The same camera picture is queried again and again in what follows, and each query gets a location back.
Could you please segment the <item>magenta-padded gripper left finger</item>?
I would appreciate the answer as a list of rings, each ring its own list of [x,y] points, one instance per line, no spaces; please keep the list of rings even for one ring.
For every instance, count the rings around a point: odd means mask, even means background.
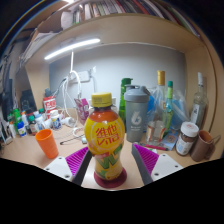
[[[91,158],[92,154],[84,147],[67,157],[58,156],[44,170],[80,186]]]

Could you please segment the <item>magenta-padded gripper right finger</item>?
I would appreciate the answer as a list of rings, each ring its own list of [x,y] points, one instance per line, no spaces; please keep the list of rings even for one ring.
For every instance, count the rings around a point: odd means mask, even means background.
[[[132,144],[132,155],[145,185],[182,169],[168,154],[158,155],[135,143]]]

